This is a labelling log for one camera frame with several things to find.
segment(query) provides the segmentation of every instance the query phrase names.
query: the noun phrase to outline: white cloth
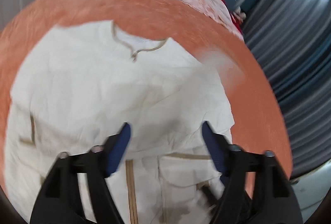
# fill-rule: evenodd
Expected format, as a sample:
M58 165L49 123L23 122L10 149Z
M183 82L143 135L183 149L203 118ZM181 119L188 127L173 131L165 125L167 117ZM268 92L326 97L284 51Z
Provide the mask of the white cloth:
M133 62L132 51L118 39L134 51L160 42L114 26L103 21L52 28L16 76L5 181L10 201L27 220L57 154L86 152L116 134L123 122L132 126L124 159L172 152L207 154L200 133L204 120L231 142L234 121L215 69L203 66L172 38L157 50L138 53ZM127 219L125 193L112 190L112 195L124 197L115 201Z

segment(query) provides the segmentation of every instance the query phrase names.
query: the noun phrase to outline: stain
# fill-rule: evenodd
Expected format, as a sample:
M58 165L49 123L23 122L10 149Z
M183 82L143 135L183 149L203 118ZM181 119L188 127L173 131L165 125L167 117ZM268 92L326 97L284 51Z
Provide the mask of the stain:
M41 184L41 185L44 184L45 179L46 179L45 177L40 176L40 184Z
M183 215L188 215L188 207L174 207L166 209L166 216L161 215L158 219L160 223L178 224Z

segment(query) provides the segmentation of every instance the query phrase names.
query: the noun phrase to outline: orange round tray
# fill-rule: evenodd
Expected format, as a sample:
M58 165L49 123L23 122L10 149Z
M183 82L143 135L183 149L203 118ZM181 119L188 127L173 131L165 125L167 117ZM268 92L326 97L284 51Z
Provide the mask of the orange round tray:
M126 32L160 40L171 36L189 53L218 46L244 72L236 87L222 81L231 104L235 125L233 143L246 151L262 153L270 149L287 176L292 156L287 132L277 100L260 66L243 41L211 18L179 0L36 0L20 12L0 35L0 184L3 189L3 146L10 106L9 91L16 73L39 39L55 24L76 25L113 19ZM228 75L236 76L236 70ZM252 177L247 189L253 186Z

